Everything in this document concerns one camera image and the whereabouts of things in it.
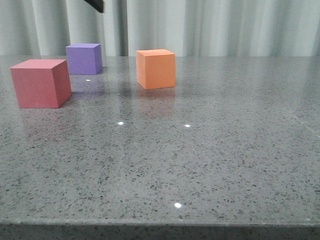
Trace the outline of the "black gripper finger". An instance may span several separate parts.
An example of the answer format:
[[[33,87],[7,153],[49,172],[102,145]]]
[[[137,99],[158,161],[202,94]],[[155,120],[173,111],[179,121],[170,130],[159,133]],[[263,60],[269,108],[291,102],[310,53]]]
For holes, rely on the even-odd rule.
[[[99,13],[104,13],[104,1],[103,0],[84,0],[90,4]]]

